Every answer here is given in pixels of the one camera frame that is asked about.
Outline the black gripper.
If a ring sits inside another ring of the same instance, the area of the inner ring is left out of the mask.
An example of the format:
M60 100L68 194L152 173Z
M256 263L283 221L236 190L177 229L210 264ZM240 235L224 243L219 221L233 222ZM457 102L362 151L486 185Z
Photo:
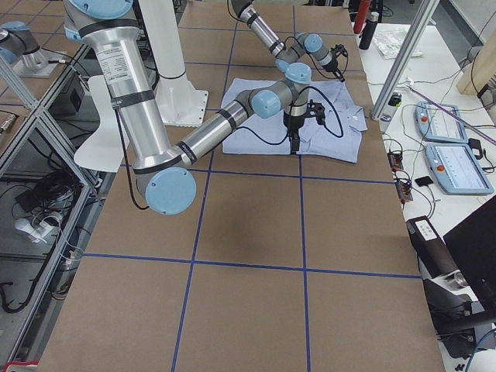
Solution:
M291 154L296 154L300 148L299 129L306 119L314 118L318 125L325 124L325 108L312 99L305 105L289 105L284 110L283 124L286 126L291 144Z
M330 62L324 65L324 70L326 72L332 73L338 78L339 81L344 82L346 79L344 77L343 70L339 67L338 59L344 57L347 59L347 50L343 44L336 44L334 47L329 49L328 56L330 57Z

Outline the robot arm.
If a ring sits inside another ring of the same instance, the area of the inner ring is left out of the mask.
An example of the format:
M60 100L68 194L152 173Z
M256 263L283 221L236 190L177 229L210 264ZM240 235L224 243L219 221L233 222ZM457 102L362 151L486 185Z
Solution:
M345 81L348 51L342 44L328 48L316 33L300 33L282 40L254 8L252 1L227 1L229 15L246 26L259 38L274 57L276 67L285 72L290 64L309 55L315 69L328 80Z
M245 90L210 119L208 92L188 80L174 9L167 1L143 1L136 18L130 1L66 1L67 37L90 46L105 78L119 131L136 159L131 192L163 215L187 209L196 195L189 167L250 116L281 111L302 116L312 72L291 56L249 1L234 12L275 57L284 77L266 88Z

